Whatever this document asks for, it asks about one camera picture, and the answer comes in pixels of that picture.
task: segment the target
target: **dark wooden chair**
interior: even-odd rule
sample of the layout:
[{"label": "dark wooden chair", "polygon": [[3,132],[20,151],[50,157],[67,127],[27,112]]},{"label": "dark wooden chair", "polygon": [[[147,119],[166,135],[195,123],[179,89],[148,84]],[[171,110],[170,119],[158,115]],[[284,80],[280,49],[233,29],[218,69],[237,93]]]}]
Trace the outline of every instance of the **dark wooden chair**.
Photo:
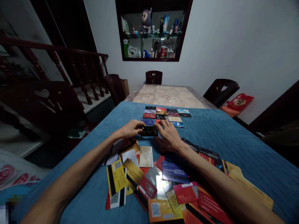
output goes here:
[{"label": "dark wooden chair", "polygon": [[65,138],[71,128],[91,131],[73,91],[65,82],[37,81],[1,89],[0,100],[51,136]]},{"label": "dark wooden chair", "polygon": [[148,71],[145,73],[146,84],[162,84],[162,74],[163,72],[159,71]]},{"label": "dark wooden chair", "polygon": [[119,79],[119,76],[117,74],[106,75],[105,80],[108,84],[108,89],[110,91],[114,104],[115,106],[117,106],[126,98],[121,85],[121,80]]},{"label": "dark wooden chair", "polygon": [[203,95],[215,107],[220,108],[238,89],[237,82],[230,79],[216,79]]}]

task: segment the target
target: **dining table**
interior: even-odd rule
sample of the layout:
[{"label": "dining table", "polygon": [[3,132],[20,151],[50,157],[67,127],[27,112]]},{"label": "dining table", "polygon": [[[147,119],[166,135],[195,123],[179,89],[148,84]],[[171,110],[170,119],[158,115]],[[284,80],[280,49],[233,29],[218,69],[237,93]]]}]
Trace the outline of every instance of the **dining table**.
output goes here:
[{"label": "dining table", "polygon": [[[146,106],[186,109],[192,118],[183,117],[181,138],[217,152],[221,159],[241,168],[244,177],[274,200],[273,211],[286,223],[299,220],[299,169],[259,138],[214,107],[191,87],[142,84],[87,135],[49,174],[24,195],[15,208],[20,221],[49,187],[72,164],[100,144],[131,119],[141,120]],[[153,137],[136,136],[140,146],[151,146],[153,159],[160,157]],[[100,164],[66,206],[60,223],[149,223],[149,215],[134,194],[124,206],[106,210],[108,179]]]}]

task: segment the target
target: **wooden stair railing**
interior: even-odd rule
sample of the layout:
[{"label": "wooden stair railing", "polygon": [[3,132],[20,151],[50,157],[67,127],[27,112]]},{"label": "wooden stair railing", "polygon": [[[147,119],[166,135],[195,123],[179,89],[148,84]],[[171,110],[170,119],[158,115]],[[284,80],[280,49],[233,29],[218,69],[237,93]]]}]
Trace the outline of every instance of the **wooden stair railing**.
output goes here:
[{"label": "wooden stair railing", "polygon": [[[34,49],[43,49],[46,50],[48,55],[50,56],[51,60],[55,63],[56,67],[58,68],[63,80],[70,86],[73,87],[70,84],[70,81],[68,77],[66,76],[64,70],[62,69],[60,65],[60,60],[56,54],[56,52],[62,52],[65,53],[68,56],[69,62],[71,63],[71,66],[74,70],[74,74],[76,75],[76,78],[80,84],[80,87],[82,89],[82,92],[85,94],[87,103],[89,105],[92,104],[91,98],[88,95],[87,89],[82,81],[81,75],[80,75],[80,70],[78,69],[78,66],[76,65],[76,60],[74,60],[74,56],[79,56],[79,58],[82,61],[82,68],[83,68],[83,77],[87,80],[87,82],[90,84],[90,87],[93,91],[93,96],[95,100],[99,100],[98,94],[96,93],[95,90],[95,85],[93,82],[97,84],[97,86],[100,89],[100,96],[104,97],[104,92],[102,90],[102,85],[100,82],[100,78],[104,81],[104,73],[102,70],[101,66],[101,61],[100,57],[102,58],[102,62],[104,64],[105,72],[106,75],[108,75],[107,71],[107,66],[106,66],[106,58],[108,58],[107,54],[101,54],[97,52],[90,52],[90,51],[83,51],[83,50],[77,50],[77,49],[72,49],[72,48],[66,48],[66,47],[58,47],[58,46],[53,46],[49,44],[40,44],[36,42],[31,42],[31,41],[25,41],[25,40],[19,40],[19,39],[14,39],[14,38],[7,38],[7,37],[0,37],[0,44],[3,45],[4,47],[6,46],[16,46],[20,49],[20,51],[23,53],[25,58],[30,61],[36,71],[38,72],[39,78],[42,80],[47,80],[49,81],[49,78],[47,77],[46,73],[43,71],[42,67],[38,63],[37,57],[34,55],[33,51],[31,48]],[[91,68],[92,71],[87,66],[87,61],[88,60],[91,63]],[[3,71],[3,73],[6,75],[7,79],[11,83],[18,83],[18,80],[12,75],[12,73],[9,71],[9,68],[6,66],[3,56],[0,56],[0,69]],[[92,80],[90,73],[91,72],[94,75],[94,79]],[[105,93],[108,94],[108,87],[106,83],[104,83],[104,88],[105,88]],[[76,97],[76,99],[79,101],[77,93],[73,89],[73,94]]]}]

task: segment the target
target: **blue tablecloth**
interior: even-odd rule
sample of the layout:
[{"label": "blue tablecloth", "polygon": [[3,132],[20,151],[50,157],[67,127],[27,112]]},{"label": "blue tablecloth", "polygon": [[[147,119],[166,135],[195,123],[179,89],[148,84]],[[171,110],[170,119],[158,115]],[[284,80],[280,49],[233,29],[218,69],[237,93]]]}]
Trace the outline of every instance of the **blue tablecloth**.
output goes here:
[{"label": "blue tablecloth", "polygon": [[[121,102],[39,184],[33,187],[15,210],[20,221],[41,193],[67,168],[131,119],[140,120],[146,104]],[[242,169],[251,183],[274,200],[274,212],[286,223],[299,220],[299,169],[220,110],[188,109],[193,118],[182,118],[179,135],[192,143],[218,152],[220,157]],[[154,160],[158,145],[151,137],[139,137],[139,145],[152,146]],[[65,208],[60,223],[148,223],[148,214],[134,195],[126,205],[105,210],[108,191],[106,167],[98,167]]]}]

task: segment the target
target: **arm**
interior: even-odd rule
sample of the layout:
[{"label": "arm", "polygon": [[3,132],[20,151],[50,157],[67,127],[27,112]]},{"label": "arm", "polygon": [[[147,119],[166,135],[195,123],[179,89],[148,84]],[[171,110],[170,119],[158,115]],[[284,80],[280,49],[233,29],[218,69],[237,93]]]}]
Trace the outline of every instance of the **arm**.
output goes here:
[{"label": "arm", "polygon": [[240,221],[254,224],[284,223],[263,205],[256,195],[236,183],[185,144],[173,124],[161,120],[155,126],[162,137],[162,139],[156,137],[159,144],[166,150],[177,153],[201,173]]},{"label": "arm", "polygon": [[121,129],[112,133],[105,141],[86,153],[69,167],[58,179],[44,191],[37,202],[25,215],[25,223],[58,223],[65,206],[84,184],[111,146],[122,138],[129,138],[142,132],[137,126],[145,126],[142,121],[131,120]]}]

